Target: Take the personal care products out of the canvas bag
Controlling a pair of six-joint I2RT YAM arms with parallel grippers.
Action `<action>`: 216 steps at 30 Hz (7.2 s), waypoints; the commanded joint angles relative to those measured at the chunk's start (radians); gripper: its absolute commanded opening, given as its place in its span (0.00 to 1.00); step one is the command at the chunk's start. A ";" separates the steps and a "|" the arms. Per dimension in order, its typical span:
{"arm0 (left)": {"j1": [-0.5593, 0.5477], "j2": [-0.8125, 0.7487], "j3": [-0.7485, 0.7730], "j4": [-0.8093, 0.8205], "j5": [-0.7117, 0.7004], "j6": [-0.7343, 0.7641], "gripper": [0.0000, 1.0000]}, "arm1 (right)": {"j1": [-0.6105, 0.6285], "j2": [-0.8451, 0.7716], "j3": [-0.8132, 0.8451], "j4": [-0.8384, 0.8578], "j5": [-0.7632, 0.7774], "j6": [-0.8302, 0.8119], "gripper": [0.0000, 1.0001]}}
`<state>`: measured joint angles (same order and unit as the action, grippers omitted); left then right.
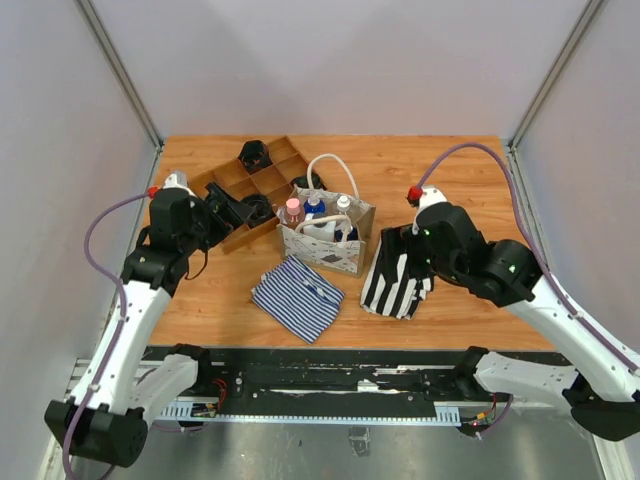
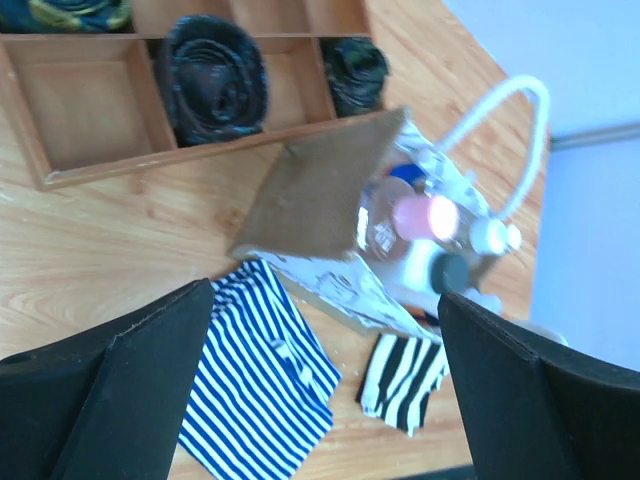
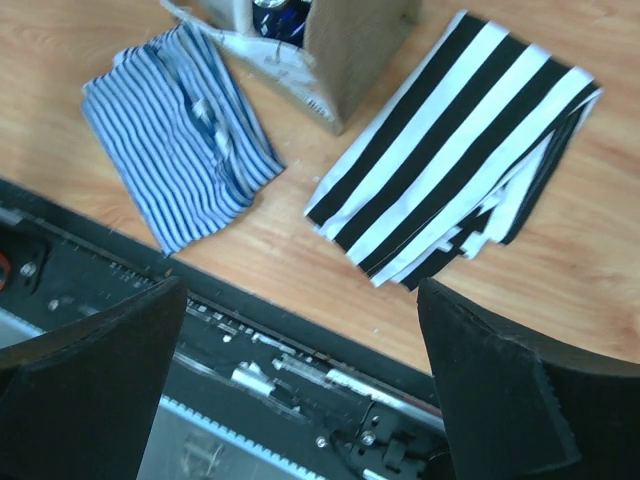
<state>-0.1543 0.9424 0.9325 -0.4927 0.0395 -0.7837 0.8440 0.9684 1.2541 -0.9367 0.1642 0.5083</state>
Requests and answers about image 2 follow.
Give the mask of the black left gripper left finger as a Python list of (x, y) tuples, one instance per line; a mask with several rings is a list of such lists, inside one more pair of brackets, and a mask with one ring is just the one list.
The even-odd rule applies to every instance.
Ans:
[(2, 478), (167, 478), (212, 305), (196, 280), (2, 359)]

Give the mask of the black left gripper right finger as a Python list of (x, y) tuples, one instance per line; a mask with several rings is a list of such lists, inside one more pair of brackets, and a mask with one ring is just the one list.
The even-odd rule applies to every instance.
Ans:
[(639, 374), (453, 293), (438, 316), (480, 479), (636, 479)]

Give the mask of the black white striped cloth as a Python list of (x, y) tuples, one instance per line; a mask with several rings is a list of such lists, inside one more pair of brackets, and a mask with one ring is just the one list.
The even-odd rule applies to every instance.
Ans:
[(365, 416), (413, 436), (424, 426), (431, 394), (448, 375), (443, 344), (382, 334), (370, 356), (357, 401)]

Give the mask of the blue white striped cloth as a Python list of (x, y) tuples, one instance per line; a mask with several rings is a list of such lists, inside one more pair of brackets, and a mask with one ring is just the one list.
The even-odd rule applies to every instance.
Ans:
[(211, 287), (178, 442), (216, 479), (289, 479), (333, 427), (341, 374), (266, 262)]

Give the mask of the white bottle grey cap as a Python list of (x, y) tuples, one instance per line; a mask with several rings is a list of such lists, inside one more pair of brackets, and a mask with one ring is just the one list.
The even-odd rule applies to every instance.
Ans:
[(418, 240), (400, 264), (394, 295), (419, 305), (427, 297), (464, 292), (470, 283), (470, 266), (459, 253), (445, 250), (431, 240)]

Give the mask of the clear white cap bottle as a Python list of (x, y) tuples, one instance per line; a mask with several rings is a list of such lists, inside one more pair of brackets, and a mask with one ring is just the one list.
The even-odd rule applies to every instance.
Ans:
[(496, 256), (519, 250), (523, 241), (516, 225), (506, 225), (496, 218), (475, 220), (470, 227), (469, 238), (476, 253)]

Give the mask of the pink cap peach bottle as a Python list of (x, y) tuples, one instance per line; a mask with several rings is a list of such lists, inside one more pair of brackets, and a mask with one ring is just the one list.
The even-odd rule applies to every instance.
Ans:
[(367, 260), (399, 260), (415, 241), (451, 240), (459, 226), (458, 207), (442, 195), (376, 200), (367, 214), (360, 249)]

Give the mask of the printed canvas tote bag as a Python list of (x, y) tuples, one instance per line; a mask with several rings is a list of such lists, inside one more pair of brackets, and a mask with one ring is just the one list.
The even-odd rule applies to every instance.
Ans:
[[(504, 205), (492, 209), (462, 174), (450, 151), (512, 95), (524, 92), (533, 106), (531, 135), (522, 176)], [(545, 147), (550, 95), (537, 78), (520, 75), (498, 84), (465, 113), (441, 139), (427, 140), (408, 108), (368, 114), (325, 133), (287, 143), (262, 183), (230, 253), (238, 260), (266, 261), (297, 297), (361, 334), (395, 333), (439, 341), (440, 330), (413, 317), (420, 309), (438, 312), (438, 298), (419, 305), (394, 293), (399, 260), (367, 260), (364, 246), (367, 212), (376, 200), (414, 194), (442, 195), (459, 210), (459, 226), (451, 240), (435, 242), (461, 254), (470, 266), (470, 283), (461, 293), (485, 307), (498, 298), (484, 295), (484, 279), (510, 251), (480, 255), (471, 247), (469, 231), (479, 218), (508, 225), (531, 189)], [(391, 167), (415, 163), (426, 173), (422, 188), (388, 175)]]

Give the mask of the blue cap orange bottle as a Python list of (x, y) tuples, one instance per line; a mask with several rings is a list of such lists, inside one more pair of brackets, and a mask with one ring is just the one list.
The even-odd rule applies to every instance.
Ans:
[(419, 165), (412, 162), (391, 167), (388, 175), (408, 183), (414, 189), (422, 188), (427, 179), (427, 173)]

